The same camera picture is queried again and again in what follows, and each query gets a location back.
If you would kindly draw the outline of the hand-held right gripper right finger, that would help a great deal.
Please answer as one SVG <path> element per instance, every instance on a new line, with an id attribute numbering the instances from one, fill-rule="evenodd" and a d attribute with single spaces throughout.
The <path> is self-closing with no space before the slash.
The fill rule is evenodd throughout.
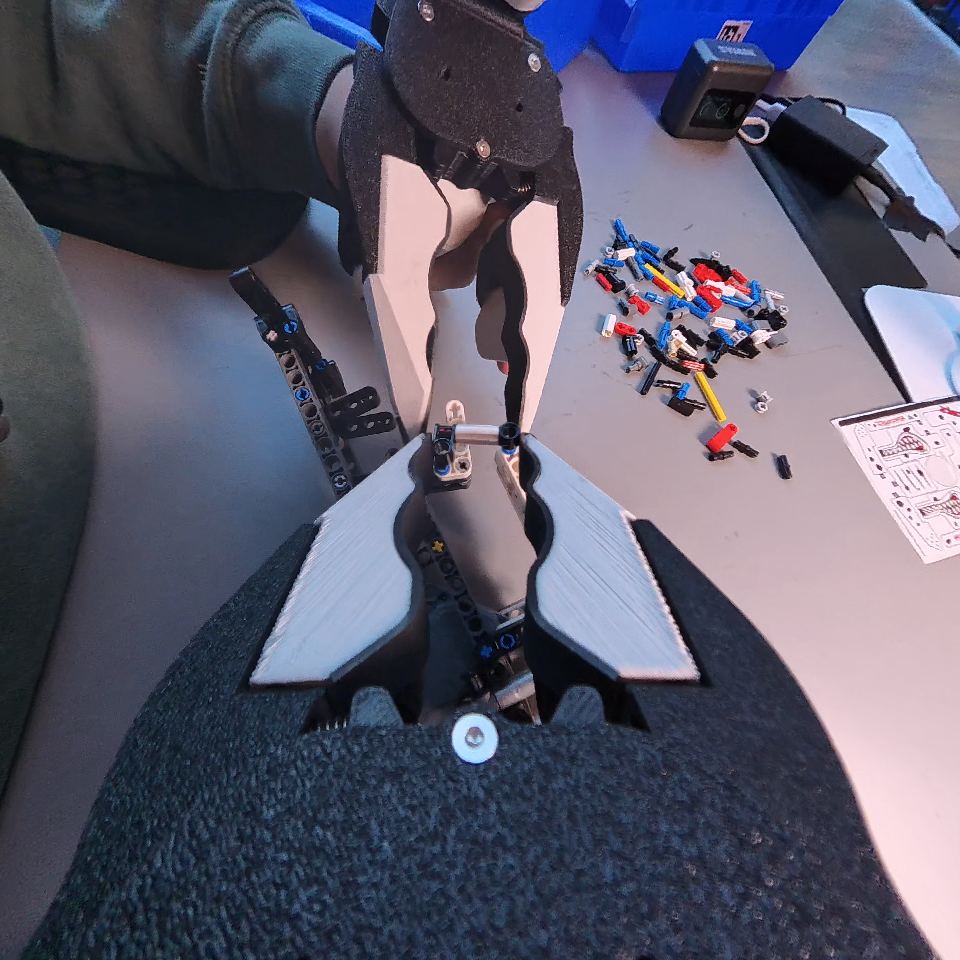
<path id="1" fill-rule="evenodd" d="M 539 715 L 565 692 L 599 692 L 599 717 L 627 718 L 626 686 L 698 683 L 700 671 L 639 543 L 636 518 L 531 435 L 520 444 L 534 546 L 524 651 Z"/>

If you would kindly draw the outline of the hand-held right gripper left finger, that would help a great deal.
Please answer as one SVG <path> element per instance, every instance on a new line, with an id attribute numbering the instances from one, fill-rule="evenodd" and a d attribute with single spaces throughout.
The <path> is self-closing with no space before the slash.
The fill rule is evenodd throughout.
<path id="1" fill-rule="evenodd" d="M 390 691 L 416 723 L 429 652 L 424 578 L 427 437 L 416 437 L 327 510 L 249 683 L 324 687 L 346 706 Z"/>

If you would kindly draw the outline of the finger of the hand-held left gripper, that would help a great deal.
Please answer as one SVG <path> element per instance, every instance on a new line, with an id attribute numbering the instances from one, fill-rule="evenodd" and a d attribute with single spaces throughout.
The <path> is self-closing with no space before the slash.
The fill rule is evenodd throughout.
<path id="1" fill-rule="evenodd" d="M 561 298 L 557 207 L 533 200 L 507 222 L 501 341 L 509 365 L 507 419 L 532 430 L 566 308 Z"/>
<path id="2" fill-rule="evenodd" d="M 382 158 L 377 265 L 365 281 L 366 306 L 391 401 L 410 436 L 425 430 L 431 406 L 427 346 L 436 312 L 429 272 L 449 218 L 446 200 L 420 166 Z"/>

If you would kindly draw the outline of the black building-brick model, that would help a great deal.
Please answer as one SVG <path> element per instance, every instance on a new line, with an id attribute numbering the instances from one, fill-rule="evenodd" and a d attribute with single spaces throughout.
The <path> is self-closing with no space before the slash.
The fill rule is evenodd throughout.
<path id="1" fill-rule="evenodd" d="M 401 426 L 382 406 L 375 387 L 348 391 L 339 366 L 321 354 L 294 305 L 281 305 L 251 268 L 235 271 L 229 282 L 253 312 L 265 346 L 276 357 L 335 495 L 333 507 L 410 441 L 402 446 L 396 445 L 396 433 L 401 432 Z M 453 401 L 447 405 L 440 424 L 454 426 L 465 421 L 462 404 Z M 522 601 L 502 609 L 479 605 L 452 553 L 448 537 L 429 510 L 429 495 L 469 486 L 473 467 L 471 450 L 468 446 L 457 445 L 448 459 L 436 458 L 433 436 L 432 433 L 422 436 L 427 437 L 429 444 L 429 472 L 424 476 L 429 526 L 426 538 L 414 553 L 423 578 L 429 652 L 422 674 L 421 712 L 418 720 L 411 724 L 440 723 L 450 715 L 466 710 L 499 713 L 519 723 L 539 724 L 541 718 L 534 680 L 523 654 Z M 307 730 L 346 726 L 354 697 L 360 690 L 380 688 L 362 687 L 353 693 L 349 705 L 345 705 L 337 699 L 331 687 L 281 685 L 254 688 L 250 684 L 265 642 L 318 534 L 320 518 L 307 536 L 309 543 L 302 549 L 302 558 L 296 563 L 290 585 L 279 602 L 258 652 L 253 655 L 246 681 L 251 693 L 302 692 L 315 695 L 317 700 L 307 720 Z M 394 696 L 386 688 L 384 690 L 405 721 Z"/>

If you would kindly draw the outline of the person's left forearm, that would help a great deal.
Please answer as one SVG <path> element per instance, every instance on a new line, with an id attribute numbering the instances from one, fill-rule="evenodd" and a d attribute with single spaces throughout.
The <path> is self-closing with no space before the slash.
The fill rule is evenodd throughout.
<path id="1" fill-rule="evenodd" d="M 353 53 L 293 2 L 2 2 L 1 21 L 2 138 L 337 205 L 315 124 Z"/>

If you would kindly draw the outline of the grey desk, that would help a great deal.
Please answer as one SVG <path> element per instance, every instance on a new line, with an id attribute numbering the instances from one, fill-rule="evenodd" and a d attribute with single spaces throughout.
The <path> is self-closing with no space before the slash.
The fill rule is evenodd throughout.
<path id="1" fill-rule="evenodd" d="M 924 565 L 832 419 L 902 398 L 742 148 L 673 140 L 670 80 L 587 51 L 561 74 L 584 242 L 615 217 L 711 244 L 788 294 L 791 342 L 718 390 L 761 449 L 710 464 L 599 342 L 578 279 L 534 434 L 654 525 L 772 644 L 846 765 L 879 856 L 942 958 L 958 958 L 958 558 Z M 74 578 L 2 805 L 2 954 L 63 882 L 124 736 L 186 643 L 330 504 L 278 365 L 221 274 L 65 236 L 59 263 L 97 381 L 98 459 Z M 307 956 L 625 957 L 620 846 L 637 800 L 426 758 L 424 854 L 330 900 Z"/>

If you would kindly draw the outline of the person's left hand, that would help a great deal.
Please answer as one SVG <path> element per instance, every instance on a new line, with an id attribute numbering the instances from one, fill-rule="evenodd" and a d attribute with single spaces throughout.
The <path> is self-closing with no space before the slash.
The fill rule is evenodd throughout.
<path id="1" fill-rule="evenodd" d="M 474 216 L 455 219 L 455 224 L 471 226 L 471 230 L 463 235 L 462 243 L 458 246 L 452 246 L 453 239 L 448 239 L 449 249 L 434 259 L 429 273 L 430 291 L 442 292 L 469 287 L 476 278 L 482 251 L 511 214 L 510 204 L 494 201 L 486 206 L 481 219 Z"/>

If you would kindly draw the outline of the pile of small building pieces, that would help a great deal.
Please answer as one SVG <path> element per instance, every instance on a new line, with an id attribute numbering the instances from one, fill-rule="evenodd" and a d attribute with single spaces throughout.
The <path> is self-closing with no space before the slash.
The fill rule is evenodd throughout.
<path id="1" fill-rule="evenodd" d="M 609 295 L 613 311 L 599 325 L 618 345 L 636 392 L 659 396 L 688 420 L 705 415 L 708 462 L 762 453 L 740 436 L 724 411 L 715 380 L 726 358 L 755 361 L 789 344 L 785 295 L 724 263 L 719 252 L 679 259 L 678 246 L 657 246 L 613 221 L 611 244 L 582 275 Z"/>

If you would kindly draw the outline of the white sticker sheet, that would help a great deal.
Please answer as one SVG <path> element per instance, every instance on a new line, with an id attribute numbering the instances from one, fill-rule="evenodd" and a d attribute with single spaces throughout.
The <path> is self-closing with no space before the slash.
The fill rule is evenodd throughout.
<path id="1" fill-rule="evenodd" d="M 855 461 L 925 564 L 959 553 L 959 398 L 835 418 Z"/>

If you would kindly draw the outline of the white book stand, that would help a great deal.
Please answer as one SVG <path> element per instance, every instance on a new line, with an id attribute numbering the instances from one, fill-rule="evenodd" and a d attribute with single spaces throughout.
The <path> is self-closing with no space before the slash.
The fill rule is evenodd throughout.
<path id="1" fill-rule="evenodd" d="M 959 297 L 878 285 L 870 317 L 912 402 L 959 395 Z"/>

